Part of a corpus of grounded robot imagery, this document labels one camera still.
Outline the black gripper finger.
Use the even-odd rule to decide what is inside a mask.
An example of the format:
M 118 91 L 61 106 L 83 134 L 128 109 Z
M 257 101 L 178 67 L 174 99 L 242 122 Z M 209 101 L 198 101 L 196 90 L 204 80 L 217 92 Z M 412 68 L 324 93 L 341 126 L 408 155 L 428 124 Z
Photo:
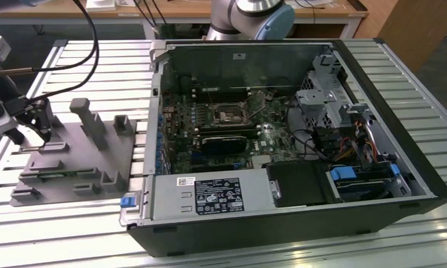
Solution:
M 23 134 L 19 132 L 19 130 L 15 127 L 5 131 L 5 136 L 10 139 L 10 141 L 15 145 L 21 145 L 23 143 Z
M 51 138 L 51 119 L 53 112 L 47 99 L 26 101 L 17 115 L 18 123 L 35 132 L 43 143 Z

